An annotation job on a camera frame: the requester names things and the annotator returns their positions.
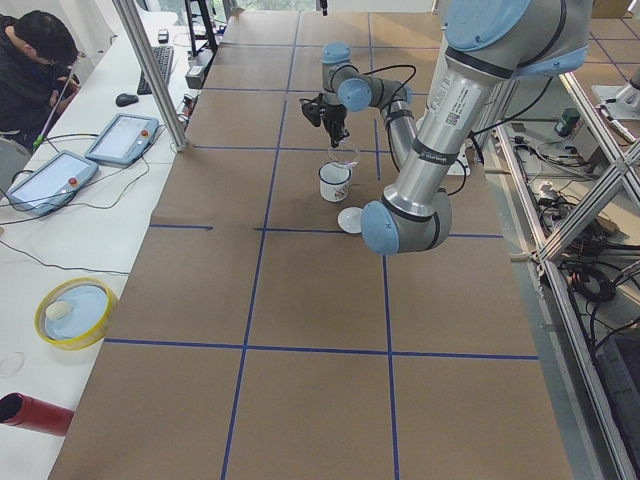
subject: window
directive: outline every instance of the window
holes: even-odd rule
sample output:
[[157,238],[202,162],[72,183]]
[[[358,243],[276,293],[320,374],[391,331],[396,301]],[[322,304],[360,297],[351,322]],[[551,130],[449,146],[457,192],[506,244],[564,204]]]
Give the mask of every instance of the window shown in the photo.
[[[147,10],[175,12],[178,14],[178,23],[187,25],[187,13],[185,0],[138,0],[144,3]],[[214,21],[226,22],[227,14],[233,7],[245,10],[316,10],[316,0],[209,0],[209,15]],[[198,22],[198,4],[192,2],[191,9],[194,21]]]

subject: table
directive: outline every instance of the table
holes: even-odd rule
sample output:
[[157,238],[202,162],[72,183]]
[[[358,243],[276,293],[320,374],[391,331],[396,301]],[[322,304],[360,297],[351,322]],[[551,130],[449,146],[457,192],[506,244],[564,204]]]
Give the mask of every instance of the table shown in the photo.
[[[155,16],[145,12],[149,25],[149,40],[157,44],[157,29],[170,29],[175,40],[174,67],[169,91],[178,107],[184,94],[195,95],[184,78],[188,69],[188,32],[169,26],[172,15]],[[124,91],[135,93],[140,67],[123,33],[107,51],[81,92],[50,132],[50,137],[76,133],[97,134],[118,112],[156,117],[161,120],[151,95],[125,108],[116,107],[115,97]],[[57,148],[83,154],[93,139],[69,137],[54,140]],[[55,153],[45,143],[27,165],[35,169]],[[165,132],[145,154],[144,161],[120,170],[100,166],[96,179],[108,179],[81,192],[74,203],[108,206],[131,184],[113,208],[98,210],[86,206],[68,206],[55,214],[26,223],[5,226],[0,237],[9,245],[25,250],[47,263],[67,267],[81,266],[99,270],[129,272],[140,243],[174,161],[175,151]],[[0,207],[0,224],[30,218],[6,206]],[[43,342],[33,327],[33,316],[42,298],[60,283],[77,277],[90,276],[106,283],[118,296],[127,282],[127,275],[63,271],[46,268],[23,254],[0,245],[0,357],[11,352],[23,352],[26,361],[22,369],[10,378],[0,378],[0,395],[21,392],[45,401],[75,409],[91,372],[100,344],[87,349],[67,352]],[[63,439],[19,428],[1,426],[0,471],[3,478],[39,480],[46,478],[55,461]]]
[[418,64],[420,105],[440,38],[431,15],[231,20],[52,480],[580,472],[481,166],[433,252],[382,258],[338,229],[396,176],[376,112],[348,118],[347,200],[318,193],[328,138],[299,99],[322,45],[349,43],[363,71]]

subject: white desk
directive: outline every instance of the white desk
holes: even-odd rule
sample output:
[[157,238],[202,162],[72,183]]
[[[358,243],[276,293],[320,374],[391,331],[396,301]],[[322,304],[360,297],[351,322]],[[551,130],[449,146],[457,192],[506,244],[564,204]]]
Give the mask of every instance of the white desk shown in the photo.
[[[159,26],[149,29],[153,44]],[[178,35],[180,27],[171,27],[176,43],[188,44],[188,35]],[[187,49],[175,46],[174,67],[169,91],[177,107],[188,89],[184,75],[188,69]],[[127,112],[156,117],[160,113],[151,95],[118,108],[115,97],[122,92],[135,93],[140,67],[125,34],[115,41],[94,73],[83,85],[50,137],[69,133],[100,133],[116,113]],[[55,141],[59,149],[83,154],[92,138],[71,137]],[[43,144],[27,165],[35,169],[51,158],[55,151]],[[165,131],[156,144],[128,169],[82,191],[73,203],[110,205],[125,186],[141,173],[148,173],[129,187],[122,199],[109,210],[86,206],[69,206],[54,214],[16,225],[6,225],[0,238],[25,250],[46,263],[82,266],[100,270],[128,272],[136,258],[147,230],[151,211],[156,205],[175,156],[171,138]],[[118,169],[100,166],[96,178]],[[26,213],[0,205],[0,224],[31,218]],[[21,392],[45,401],[75,409],[93,367],[100,344],[84,350],[59,350],[36,334],[35,310],[42,298],[60,283],[77,277],[100,279],[120,296],[127,277],[83,271],[46,268],[22,254],[0,245],[0,359],[11,352],[26,355],[24,366],[9,378],[0,377],[0,397]],[[62,446],[63,438],[0,425],[0,476],[3,479],[42,480],[47,478]]]

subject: blue plate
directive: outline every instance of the blue plate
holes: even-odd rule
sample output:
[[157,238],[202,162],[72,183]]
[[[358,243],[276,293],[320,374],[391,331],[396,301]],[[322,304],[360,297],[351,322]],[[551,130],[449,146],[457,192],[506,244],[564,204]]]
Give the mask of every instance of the blue plate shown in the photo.
[[91,285],[73,288],[56,302],[71,305],[71,312],[58,320],[45,319],[44,329],[54,340],[68,340],[90,330],[104,315],[109,299],[104,290]]

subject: white mug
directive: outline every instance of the white mug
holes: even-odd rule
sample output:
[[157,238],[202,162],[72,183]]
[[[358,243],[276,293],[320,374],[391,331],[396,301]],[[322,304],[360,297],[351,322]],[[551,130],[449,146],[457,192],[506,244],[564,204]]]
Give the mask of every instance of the white mug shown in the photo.
[[341,202],[349,194],[351,169],[334,162],[325,163],[318,171],[320,195],[329,202]]

